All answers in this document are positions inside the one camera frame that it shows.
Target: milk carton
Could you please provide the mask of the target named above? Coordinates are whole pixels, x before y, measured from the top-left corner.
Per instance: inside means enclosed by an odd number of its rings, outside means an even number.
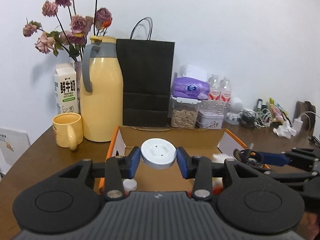
[[[58,114],[78,113],[77,77],[72,63],[57,64],[54,86]]]

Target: brown table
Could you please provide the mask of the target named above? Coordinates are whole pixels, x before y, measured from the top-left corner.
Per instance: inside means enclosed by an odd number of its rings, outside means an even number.
[[[254,143],[254,149],[266,152],[281,152],[292,147],[309,147],[315,145],[302,134],[291,140],[280,138],[271,129],[256,129],[254,131],[239,125],[225,124],[245,144]],[[12,202],[24,189],[62,170],[63,168],[84,158],[94,162],[105,160],[109,143],[94,143],[84,139],[78,149],[71,153],[69,149],[56,145],[53,130],[50,127],[9,170],[0,182],[0,239],[10,240],[19,231],[12,213]],[[277,168],[277,171],[293,172],[295,168]]]

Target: gray handle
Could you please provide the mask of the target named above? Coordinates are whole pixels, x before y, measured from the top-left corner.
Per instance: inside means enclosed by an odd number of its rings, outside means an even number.
[[[100,46],[89,44],[85,46],[82,60],[82,79],[84,88],[87,92],[92,92],[92,82],[90,80],[90,58],[96,57]]]

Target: yellow thermos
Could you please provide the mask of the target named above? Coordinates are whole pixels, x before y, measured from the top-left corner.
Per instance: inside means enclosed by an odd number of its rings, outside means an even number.
[[[123,78],[116,54],[116,39],[91,36],[84,50],[80,80],[83,134],[95,142],[111,141],[122,125]]]

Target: gray ribbed surface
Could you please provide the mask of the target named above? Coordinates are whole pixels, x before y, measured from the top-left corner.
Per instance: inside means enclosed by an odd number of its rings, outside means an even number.
[[[15,240],[303,240],[294,232],[255,236],[225,224],[209,203],[194,201],[185,192],[132,192],[105,205],[86,227],[55,236],[22,231]]]

